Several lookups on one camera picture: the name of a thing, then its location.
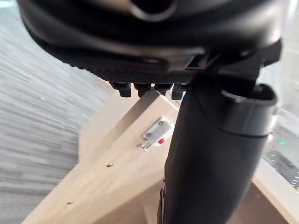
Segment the wood surface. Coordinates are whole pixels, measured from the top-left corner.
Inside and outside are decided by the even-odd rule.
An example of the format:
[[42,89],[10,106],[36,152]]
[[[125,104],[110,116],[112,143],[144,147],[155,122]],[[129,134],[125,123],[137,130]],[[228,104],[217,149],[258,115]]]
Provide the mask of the wood surface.
[[151,211],[157,211],[170,140],[145,152],[142,134],[161,116],[175,122],[177,115],[160,93],[147,92],[94,144],[97,150],[90,151],[88,162],[82,160],[23,223],[140,224],[155,219]]

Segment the black rubber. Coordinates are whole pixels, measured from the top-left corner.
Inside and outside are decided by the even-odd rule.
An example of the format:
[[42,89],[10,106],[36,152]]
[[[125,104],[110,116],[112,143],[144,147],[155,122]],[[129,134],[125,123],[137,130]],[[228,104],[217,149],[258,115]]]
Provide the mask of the black rubber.
[[[165,164],[159,224],[227,223],[266,143],[276,113],[274,92],[265,87],[238,101],[221,96],[211,83],[198,78],[180,107]],[[211,108],[220,110],[210,113]]]

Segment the gray floor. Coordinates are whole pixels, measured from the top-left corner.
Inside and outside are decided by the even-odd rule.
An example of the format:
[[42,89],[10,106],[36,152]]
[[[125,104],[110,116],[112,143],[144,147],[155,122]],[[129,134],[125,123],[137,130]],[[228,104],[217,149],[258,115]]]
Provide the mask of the gray floor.
[[75,166],[80,129],[108,93],[0,9],[0,224],[20,223]]

